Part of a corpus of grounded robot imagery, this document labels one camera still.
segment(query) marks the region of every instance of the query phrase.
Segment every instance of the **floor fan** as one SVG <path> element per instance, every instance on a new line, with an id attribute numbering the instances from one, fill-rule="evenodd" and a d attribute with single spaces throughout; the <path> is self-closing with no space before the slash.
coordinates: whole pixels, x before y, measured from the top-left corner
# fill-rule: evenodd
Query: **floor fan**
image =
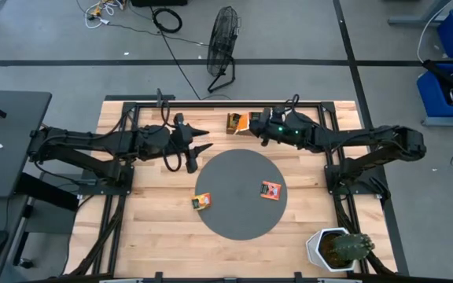
<path id="1" fill-rule="evenodd" d="M 234 52 L 237 36 L 237 12 L 230 6 L 224 7 L 216 17 L 214 27 L 212 28 L 211 40 L 209 41 L 207 67 L 208 72 L 215 76 L 215 79 L 208 87 L 209 93 L 228 86 L 235 80 L 235 60 L 232 57 L 232 53 Z M 214 86 L 218 79 L 226 74 L 225 71 L 230 63 L 232 64 L 232 79 L 220 86 Z"/>

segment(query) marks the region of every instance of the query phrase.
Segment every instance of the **hexagonal planter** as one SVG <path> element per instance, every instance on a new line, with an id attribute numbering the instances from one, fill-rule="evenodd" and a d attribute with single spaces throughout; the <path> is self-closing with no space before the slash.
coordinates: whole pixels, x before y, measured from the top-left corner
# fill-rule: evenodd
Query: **hexagonal planter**
<path id="1" fill-rule="evenodd" d="M 328 228 L 315 233 L 310 239 L 307 240 L 308 261 L 330 272 L 344 272 L 354 270 L 356 260 L 351 261 L 351 263 L 342 268 L 334 268 L 324 260 L 324 257 L 319 252 L 319 245 L 321 244 L 323 235 L 326 235 L 327 233 L 348 234 L 349 232 L 345 228 Z"/>

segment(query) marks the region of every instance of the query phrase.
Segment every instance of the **gray circular mat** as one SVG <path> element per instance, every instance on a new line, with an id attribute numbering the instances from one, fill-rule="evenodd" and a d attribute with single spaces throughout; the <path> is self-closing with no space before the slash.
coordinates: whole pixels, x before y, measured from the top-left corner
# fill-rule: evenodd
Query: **gray circular mat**
<path id="1" fill-rule="evenodd" d="M 260 196 L 263 181 L 282 185 L 279 200 Z M 195 194 L 211 193 L 209 208 L 198 213 L 209 229 L 232 240 L 270 231 L 281 219 L 288 193 L 279 169 L 265 156 L 234 149 L 212 158 L 198 176 Z"/>

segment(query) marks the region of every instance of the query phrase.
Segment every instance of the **wooden table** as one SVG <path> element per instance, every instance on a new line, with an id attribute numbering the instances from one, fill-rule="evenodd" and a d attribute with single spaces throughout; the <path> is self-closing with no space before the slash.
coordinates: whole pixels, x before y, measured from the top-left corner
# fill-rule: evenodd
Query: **wooden table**
<path id="1" fill-rule="evenodd" d="M 123 101 L 104 102 L 98 133 L 105 133 L 115 125 L 122 105 Z M 335 106 L 341 130 L 361 128 L 354 101 L 335 101 Z M 171 118 L 182 112 L 187 123 L 210 131 L 209 135 L 195 138 L 193 145 L 209 142 L 214 145 L 197 158 L 199 170 L 194 174 L 187 174 L 184 164 L 179 172 L 172 173 L 162 159 L 134 163 L 134 188 L 125 206 L 116 277 L 153 277 L 157 271 L 163 271 L 165 277 L 293 277 L 295 271 L 301 271 L 304 277 L 344 276 L 310 264 L 305 248 L 305 241 L 316 231 L 337 226 L 324 178 L 325 154 L 312 154 L 276 142 L 262 147 L 257 138 L 225 133 L 227 113 L 251 111 L 259 112 L 261 108 L 171 109 Z M 298 108 L 298 111 L 319 121 L 313 108 Z M 158 108 L 141 110 L 139 125 L 161 123 Z M 232 241 L 213 233 L 190 204 L 200 169 L 212 157 L 229 149 L 251 149 L 270 158 L 284 175 L 288 187 L 288 203 L 279 224 L 262 237 L 249 241 Z M 367 153 L 366 147 L 344 150 L 346 156 L 353 158 Z M 104 153 L 94 156 L 110 159 Z M 169 160 L 174 167 L 175 157 Z M 362 232 L 371 236 L 380 260 L 395 270 L 379 200 L 373 195 L 354 198 Z M 104 200 L 103 196 L 94 197 L 78 212 L 66 273 L 78 266 L 96 241 Z M 110 244 L 108 240 L 101 270 L 107 265 Z"/>

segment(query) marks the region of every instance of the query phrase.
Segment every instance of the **potted plant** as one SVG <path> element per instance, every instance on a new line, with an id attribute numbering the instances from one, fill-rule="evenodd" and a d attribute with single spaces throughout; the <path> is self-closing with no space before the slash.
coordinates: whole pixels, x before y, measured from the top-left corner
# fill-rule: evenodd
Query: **potted plant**
<path id="1" fill-rule="evenodd" d="M 374 243 L 366 234 L 350 234 L 345 228 L 323 229 L 307 241 L 308 260 L 331 272 L 354 270 Z"/>

